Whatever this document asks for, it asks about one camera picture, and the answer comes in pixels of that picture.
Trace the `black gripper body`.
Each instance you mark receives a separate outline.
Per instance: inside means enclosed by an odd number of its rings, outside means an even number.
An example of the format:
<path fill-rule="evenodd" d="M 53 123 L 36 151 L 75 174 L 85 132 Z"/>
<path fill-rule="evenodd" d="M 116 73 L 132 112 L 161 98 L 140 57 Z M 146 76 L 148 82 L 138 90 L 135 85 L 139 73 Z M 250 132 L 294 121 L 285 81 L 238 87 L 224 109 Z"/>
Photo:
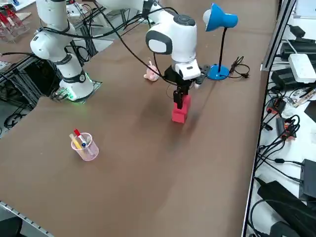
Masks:
<path fill-rule="evenodd" d="M 184 80 L 183 77 L 173 70 L 171 66 L 169 66 L 164 72 L 164 78 L 174 84 L 177 88 L 180 88 L 184 95 L 189 94 L 190 87 L 195 79 Z"/>

